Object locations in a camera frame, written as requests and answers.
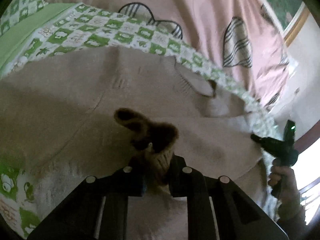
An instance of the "silver bolt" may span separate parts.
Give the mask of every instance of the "silver bolt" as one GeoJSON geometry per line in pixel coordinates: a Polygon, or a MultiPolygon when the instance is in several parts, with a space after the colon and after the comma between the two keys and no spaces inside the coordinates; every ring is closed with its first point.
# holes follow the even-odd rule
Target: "silver bolt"
{"type": "Polygon", "coordinates": [[[184,173],[191,173],[191,172],[192,172],[192,169],[191,169],[190,167],[184,167],[184,168],[182,169],[182,171],[183,171],[184,173]]]}
{"type": "Polygon", "coordinates": [[[220,181],[222,182],[222,183],[229,183],[229,181],[230,181],[230,179],[227,177],[227,176],[222,176],[222,177],[220,177],[220,181]]]}
{"type": "Polygon", "coordinates": [[[85,179],[85,182],[86,183],[94,183],[96,181],[96,177],[94,176],[88,176],[86,179],[85,179]]]}
{"type": "Polygon", "coordinates": [[[132,171],[132,167],[126,166],[126,167],[123,168],[123,171],[124,171],[125,173],[130,173],[130,172],[132,171]]]}

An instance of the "black metal frame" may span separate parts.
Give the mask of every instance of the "black metal frame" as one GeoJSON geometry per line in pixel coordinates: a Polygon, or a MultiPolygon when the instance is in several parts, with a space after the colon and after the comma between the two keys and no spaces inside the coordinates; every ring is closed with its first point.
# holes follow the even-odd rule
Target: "black metal frame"
{"type": "MultiPolygon", "coordinates": [[[[143,196],[146,191],[140,171],[138,167],[125,167],[102,179],[88,177],[28,240],[94,240],[97,233],[98,239],[125,240],[128,197],[143,196]]],[[[217,239],[210,197],[220,240],[288,240],[284,231],[230,178],[205,177],[186,167],[184,158],[174,155],[169,180],[173,197],[187,197],[189,240],[217,239]]]]}

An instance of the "black handle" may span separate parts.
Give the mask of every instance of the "black handle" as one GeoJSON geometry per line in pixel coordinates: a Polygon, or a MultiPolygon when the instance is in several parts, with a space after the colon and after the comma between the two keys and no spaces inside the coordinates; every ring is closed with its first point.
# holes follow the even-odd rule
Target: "black handle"
{"type": "Polygon", "coordinates": [[[271,191],[271,195],[273,195],[276,199],[279,199],[280,197],[282,180],[283,179],[279,180],[278,183],[274,185],[271,191]]]}

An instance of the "white wall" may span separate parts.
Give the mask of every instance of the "white wall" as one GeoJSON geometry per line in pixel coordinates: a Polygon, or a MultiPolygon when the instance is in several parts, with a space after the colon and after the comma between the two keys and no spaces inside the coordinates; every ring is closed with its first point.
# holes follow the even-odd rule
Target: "white wall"
{"type": "Polygon", "coordinates": [[[271,114],[281,131],[288,119],[294,120],[299,138],[320,119],[320,28],[311,14],[289,52],[299,66],[271,114]]]}

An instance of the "green cartoon pattern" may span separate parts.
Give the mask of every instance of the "green cartoon pattern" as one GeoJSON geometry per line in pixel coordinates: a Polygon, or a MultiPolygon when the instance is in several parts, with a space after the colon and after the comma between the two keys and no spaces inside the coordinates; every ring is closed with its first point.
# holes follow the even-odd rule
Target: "green cartoon pattern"
{"type": "Polygon", "coordinates": [[[14,201],[17,200],[17,177],[19,170],[0,163],[0,193],[14,201]]]}
{"type": "Polygon", "coordinates": [[[21,228],[24,233],[24,237],[27,238],[28,235],[40,224],[40,219],[33,213],[23,208],[19,208],[19,213],[21,217],[21,228]]]}
{"type": "Polygon", "coordinates": [[[13,0],[0,18],[0,37],[18,22],[40,11],[44,0],[13,0]]]}

